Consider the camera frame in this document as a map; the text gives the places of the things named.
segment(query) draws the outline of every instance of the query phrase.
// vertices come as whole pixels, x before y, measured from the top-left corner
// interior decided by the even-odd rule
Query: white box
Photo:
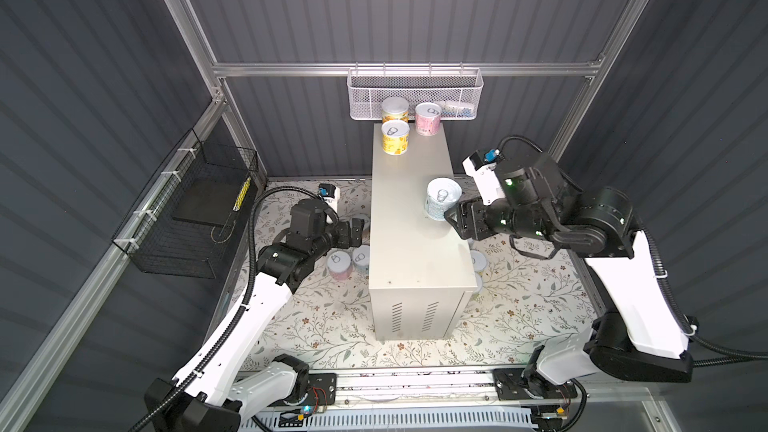
[[[477,287],[467,242],[424,212],[427,184],[453,177],[446,133],[420,136],[408,150],[382,149],[373,126],[370,294],[376,338],[448,338]]]

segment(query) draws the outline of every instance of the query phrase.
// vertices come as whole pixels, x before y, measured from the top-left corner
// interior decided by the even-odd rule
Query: metal can lid
[[[475,284],[477,284],[477,288],[475,289],[475,294],[479,294],[482,292],[482,277],[480,275],[475,274]]]
[[[471,250],[469,251],[469,256],[472,257],[472,267],[475,269],[475,272],[482,272],[488,266],[488,260],[482,252]]]
[[[418,116],[433,118],[439,116],[442,113],[442,107],[434,102],[424,102],[416,106],[416,114]]]
[[[350,259],[349,254],[343,250],[337,250],[328,255],[326,264],[331,272],[341,273],[350,268],[352,265],[352,260]]]
[[[370,245],[360,245],[352,250],[352,260],[358,265],[368,265],[371,263]]]
[[[408,112],[408,101],[402,97],[389,97],[382,101],[382,111],[395,114]]]
[[[387,137],[407,136],[409,130],[405,120],[387,120],[382,124],[382,133]]]
[[[427,184],[427,195],[438,202],[455,202],[462,196],[462,187],[452,178],[437,177]]]

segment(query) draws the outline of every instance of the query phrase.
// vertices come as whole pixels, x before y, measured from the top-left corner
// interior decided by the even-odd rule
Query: pink can
[[[347,280],[352,275],[352,258],[343,250],[337,250],[328,255],[326,269],[335,280]]]
[[[422,136],[434,136],[440,129],[442,108],[434,102],[424,102],[416,106],[416,131]]]

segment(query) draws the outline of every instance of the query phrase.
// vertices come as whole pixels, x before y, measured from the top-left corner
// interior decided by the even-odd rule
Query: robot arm
[[[549,259],[571,249],[592,267],[608,293],[608,311],[593,327],[534,352],[523,373],[534,394],[602,370],[623,380],[690,381],[688,338],[659,290],[648,240],[629,198],[610,187],[581,191],[558,164],[535,147],[504,158],[477,151],[463,165],[481,197],[458,203],[446,220],[462,238],[510,236],[520,254]],[[548,257],[520,250],[515,239],[552,242]]]
[[[267,369],[247,379],[235,383],[235,378],[269,321],[312,273],[315,261],[331,248],[362,244],[362,220],[354,218],[349,223],[338,219],[338,188],[320,184],[318,195],[303,192],[312,198],[295,204],[290,211],[288,229],[259,251],[255,271],[250,272],[255,274],[250,297],[245,296],[246,288],[172,382],[157,379],[150,386],[144,400],[151,412],[132,431],[139,430],[149,420],[161,431],[235,430],[241,418],[254,416],[276,400],[302,401],[309,385],[309,367],[287,355],[275,358]],[[210,360],[200,368],[201,361],[209,356]],[[194,380],[180,392],[176,386],[190,376]],[[178,398],[163,407],[171,394]]]

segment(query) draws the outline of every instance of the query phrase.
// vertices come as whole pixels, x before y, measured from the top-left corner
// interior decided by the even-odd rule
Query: white cable tie
[[[112,242],[128,242],[129,244],[138,245],[138,240],[135,238],[116,238]]]
[[[197,158],[197,149],[178,149],[178,150],[184,150],[186,152],[189,152],[192,154],[192,158]]]
[[[134,210],[134,214],[138,215],[138,216],[143,216],[144,214],[147,214],[148,216],[150,216],[152,218],[152,220],[154,222],[158,221],[158,216],[156,216],[154,214],[154,210],[152,210],[151,208],[143,208],[141,210]]]
[[[176,177],[176,179],[179,181],[179,184],[181,184],[181,177],[179,177],[179,171],[178,170],[170,170],[168,172],[160,172],[161,176],[166,176],[168,174],[171,174],[173,177]]]
[[[696,330],[698,329],[698,327],[696,326],[696,324],[689,324],[689,325],[690,325],[690,329],[691,329],[690,334],[688,334],[687,332],[683,331],[683,335],[686,335],[688,337],[693,337],[693,336],[696,335]]]

